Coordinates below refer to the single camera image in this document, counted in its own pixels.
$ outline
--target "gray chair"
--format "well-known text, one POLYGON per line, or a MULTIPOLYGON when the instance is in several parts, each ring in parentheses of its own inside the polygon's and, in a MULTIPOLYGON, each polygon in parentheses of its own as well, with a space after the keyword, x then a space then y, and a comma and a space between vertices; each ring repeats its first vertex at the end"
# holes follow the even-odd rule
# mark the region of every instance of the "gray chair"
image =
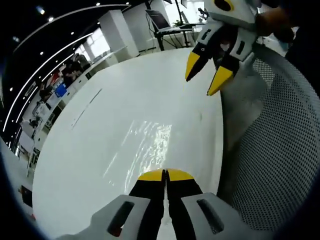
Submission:
POLYGON ((232 205, 252 229, 275 231, 302 206, 318 172, 320 100, 285 58, 261 45, 254 52, 261 78, 221 93, 227 137, 239 143, 232 205))

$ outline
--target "person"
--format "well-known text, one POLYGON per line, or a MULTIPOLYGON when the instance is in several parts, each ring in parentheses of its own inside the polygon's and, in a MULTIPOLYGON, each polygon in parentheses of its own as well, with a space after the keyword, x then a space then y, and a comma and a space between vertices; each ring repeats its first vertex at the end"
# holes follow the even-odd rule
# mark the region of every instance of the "person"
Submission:
POLYGON ((34 108, 34 110, 32 111, 32 114, 39 117, 39 118, 43 118, 43 116, 45 116, 46 113, 48 112, 48 109, 49 110, 51 109, 51 106, 48 109, 47 109, 47 107, 48 107, 47 103, 37 101, 36 108, 34 108))
POLYGON ((34 129, 38 126, 38 122, 36 120, 29 119, 29 124, 34 129))
POLYGON ((81 64, 78 61, 73 61, 72 59, 68 59, 65 63, 66 69, 71 70, 71 72, 83 72, 83 68, 81 67, 81 64))
POLYGON ((51 90, 49 88, 45 88, 39 91, 40 98, 43 102, 46 102, 51 96, 51 90))
POLYGON ((76 53, 74 56, 74 60, 80 63, 84 71, 90 67, 90 63, 83 54, 76 53))
POLYGON ((259 35, 269 36, 275 33, 276 37, 281 36, 284 41, 290 40, 292 27, 299 27, 285 57, 304 75, 320 96, 316 71, 319 67, 320 53, 317 43, 317 8, 310 6, 312 2, 307 3, 298 0, 280 0, 278 7, 257 15, 256 27, 259 35))
POLYGON ((63 83, 65 84, 65 87, 68 88, 74 82, 71 70, 68 67, 66 67, 62 70, 62 76, 63 83))

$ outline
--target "desk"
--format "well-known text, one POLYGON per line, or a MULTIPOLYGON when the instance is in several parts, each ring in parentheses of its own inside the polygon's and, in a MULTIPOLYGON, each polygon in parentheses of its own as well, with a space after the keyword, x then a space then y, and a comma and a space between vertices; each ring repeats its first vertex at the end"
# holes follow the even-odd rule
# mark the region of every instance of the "desk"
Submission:
MULTIPOLYGON (((187 39, 187 35, 186 33, 189 32, 189 33, 198 33, 202 30, 202 26, 199 26, 199 27, 194 27, 192 30, 190 29, 179 29, 179 30, 170 30, 170 31, 165 31, 165 32, 157 32, 154 34, 154 36, 157 38, 157 41, 158 41, 158 44, 159 44, 159 48, 161 51, 164 51, 165 48, 164 48, 164 44, 163 44, 163 37, 164 36, 167 36, 167 35, 171 35, 171 34, 180 34, 182 33, 183 34, 183 41, 181 42, 181 44, 186 44, 185 47, 189 47, 188 46, 188 40, 187 42, 185 42, 185 40, 187 39)), ((191 42, 191 45, 193 44, 193 42, 195 42, 197 39, 192 39, 192 42, 191 42)))
POLYGON ((53 125, 33 180, 37 225, 56 238, 90 224, 158 168, 192 174, 217 193, 223 156, 220 93, 206 96, 212 64, 186 83, 191 48, 132 58, 96 73, 53 125))

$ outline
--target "window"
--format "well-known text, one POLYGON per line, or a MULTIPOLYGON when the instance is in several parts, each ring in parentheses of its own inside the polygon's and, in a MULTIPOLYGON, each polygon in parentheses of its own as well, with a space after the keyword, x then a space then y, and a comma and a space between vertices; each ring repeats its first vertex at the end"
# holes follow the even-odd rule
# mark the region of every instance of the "window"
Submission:
POLYGON ((86 42, 90 46, 95 58, 104 52, 110 51, 110 47, 100 28, 95 30, 93 34, 87 38, 86 42))
POLYGON ((85 58, 90 61, 90 57, 88 55, 88 53, 86 52, 85 50, 85 47, 81 44, 80 47, 78 47, 75 51, 74 51, 76 54, 82 54, 85 56, 85 58))
MULTIPOLYGON (((173 26, 173 24, 177 21, 180 20, 177 5, 176 4, 170 4, 167 2, 163 2, 166 14, 168 15, 169 18, 169 24, 173 26)), ((198 11, 198 8, 202 8, 202 10, 205 9, 205 4, 203 0, 187 0, 187 8, 185 8, 183 5, 181 5, 181 1, 178 0, 178 5, 180 8, 180 11, 183 12, 190 24, 192 23, 199 23, 200 20, 200 12, 198 11)))

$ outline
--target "computer screen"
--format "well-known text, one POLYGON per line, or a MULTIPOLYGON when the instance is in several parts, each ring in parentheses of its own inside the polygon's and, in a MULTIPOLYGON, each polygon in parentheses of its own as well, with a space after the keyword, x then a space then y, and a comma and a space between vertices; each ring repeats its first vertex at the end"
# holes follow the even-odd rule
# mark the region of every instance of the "computer screen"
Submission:
POLYGON ((188 21, 186 15, 185 15, 184 11, 181 11, 181 16, 182 16, 182 18, 183 18, 183 21, 184 21, 186 24, 188 24, 189 21, 188 21))
POLYGON ((187 0, 181 0, 181 5, 187 8, 187 0))
POLYGON ((158 28, 158 30, 170 27, 170 24, 167 22, 165 17, 159 11, 155 10, 145 10, 146 13, 150 16, 154 25, 158 28))

